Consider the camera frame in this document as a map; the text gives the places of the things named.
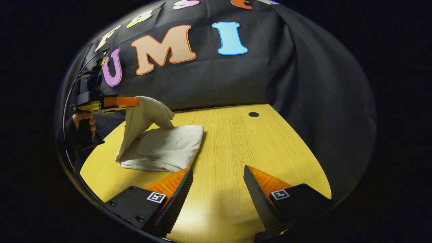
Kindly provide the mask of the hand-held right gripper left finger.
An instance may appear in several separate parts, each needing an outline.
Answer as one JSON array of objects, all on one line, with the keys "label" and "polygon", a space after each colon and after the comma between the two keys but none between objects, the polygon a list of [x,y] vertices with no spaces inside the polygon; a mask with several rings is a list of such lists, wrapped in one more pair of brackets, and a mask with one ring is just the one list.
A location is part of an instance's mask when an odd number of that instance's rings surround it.
[{"label": "hand-held right gripper left finger", "polygon": [[126,223],[159,238],[171,233],[193,183],[191,168],[144,189],[129,186],[103,205]]}]

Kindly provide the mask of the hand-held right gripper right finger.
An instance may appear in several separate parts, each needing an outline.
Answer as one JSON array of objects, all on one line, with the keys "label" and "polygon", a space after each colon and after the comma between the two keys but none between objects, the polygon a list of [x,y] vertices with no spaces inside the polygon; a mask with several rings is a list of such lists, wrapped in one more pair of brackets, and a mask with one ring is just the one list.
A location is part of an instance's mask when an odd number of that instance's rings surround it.
[{"label": "hand-held right gripper right finger", "polygon": [[292,186],[249,165],[244,167],[243,179],[265,228],[255,235],[255,242],[296,235],[320,219],[332,204],[308,184]]}]

